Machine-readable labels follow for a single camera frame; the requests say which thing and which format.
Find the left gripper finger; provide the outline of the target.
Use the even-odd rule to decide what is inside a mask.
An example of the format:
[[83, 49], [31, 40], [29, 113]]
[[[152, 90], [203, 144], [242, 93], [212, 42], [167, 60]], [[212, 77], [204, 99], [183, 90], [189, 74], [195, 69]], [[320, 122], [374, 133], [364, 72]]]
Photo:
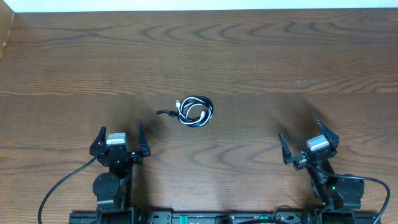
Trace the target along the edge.
[[106, 127], [102, 126], [97, 137], [90, 146], [90, 154], [92, 156], [98, 156], [98, 154], [100, 153], [100, 149], [103, 147], [104, 144], [106, 144], [105, 134], [106, 134]]
[[150, 157], [150, 147], [146, 141], [146, 137], [144, 134], [144, 127], [142, 123], [139, 124], [139, 138], [138, 138], [138, 146], [140, 147], [142, 157]]

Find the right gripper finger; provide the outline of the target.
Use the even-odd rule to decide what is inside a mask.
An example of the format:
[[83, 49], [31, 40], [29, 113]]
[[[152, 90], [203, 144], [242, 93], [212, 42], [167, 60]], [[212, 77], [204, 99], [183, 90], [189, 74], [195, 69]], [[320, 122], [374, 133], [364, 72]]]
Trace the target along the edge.
[[283, 137], [282, 133], [279, 133], [280, 143], [282, 147], [282, 160], [284, 164], [292, 163], [292, 153]]
[[331, 146], [338, 146], [339, 144], [339, 136], [331, 131], [328, 127], [326, 127], [318, 118], [315, 118], [315, 122], [317, 124], [317, 128], [321, 132], [324, 137], [326, 137], [327, 141]]

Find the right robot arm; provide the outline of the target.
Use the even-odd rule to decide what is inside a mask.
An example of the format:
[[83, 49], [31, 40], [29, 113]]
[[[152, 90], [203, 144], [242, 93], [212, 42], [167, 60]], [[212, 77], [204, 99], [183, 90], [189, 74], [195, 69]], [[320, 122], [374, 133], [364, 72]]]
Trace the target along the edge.
[[355, 223], [354, 211], [361, 207], [364, 182], [352, 175], [334, 172], [329, 159], [336, 155], [340, 137], [318, 118], [315, 122], [320, 135], [309, 139], [307, 148], [297, 156], [292, 155], [285, 138], [279, 134], [283, 163], [292, 164], [295, 170], [306, 169], [314, 195], [324, 204], [323, 208], [305, 212], [300, 220], [302, 223], [327, 223], [342, 220], [347, 213]]

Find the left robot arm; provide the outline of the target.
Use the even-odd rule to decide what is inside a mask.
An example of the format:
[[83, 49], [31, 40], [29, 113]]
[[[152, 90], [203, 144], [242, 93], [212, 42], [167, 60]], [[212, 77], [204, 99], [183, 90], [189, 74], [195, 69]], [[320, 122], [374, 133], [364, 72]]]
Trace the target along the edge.
[[90, 146], [90, 154], [109, 171], [97, 176], [93, 193], [97, 198], [96, 223], [145, 223], [146, 216], [130, 206], [132, 167], [150, 156], [143, 125], [138, 127], [138, 151], [128, 150], [126, 133], [106, 135], [103, 126]]

